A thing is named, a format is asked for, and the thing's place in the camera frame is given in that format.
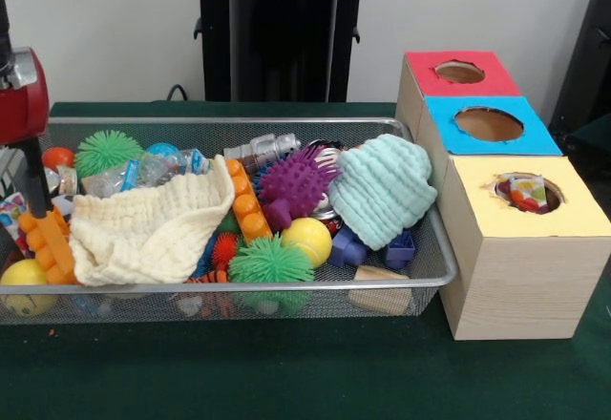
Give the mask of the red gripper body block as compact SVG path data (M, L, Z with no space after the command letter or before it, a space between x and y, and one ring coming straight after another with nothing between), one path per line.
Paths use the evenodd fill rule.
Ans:
M36 53L15 49L11 67L1 72L1 144L44 134L49 109L46 77Z

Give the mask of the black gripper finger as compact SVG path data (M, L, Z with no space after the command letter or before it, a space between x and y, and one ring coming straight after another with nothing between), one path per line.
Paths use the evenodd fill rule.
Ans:
M53 210L53 203L42 162L39 139L33 137L24 140L21 143L21 150L27 164L26 197L30 211L35 218L46 218L47 213Z

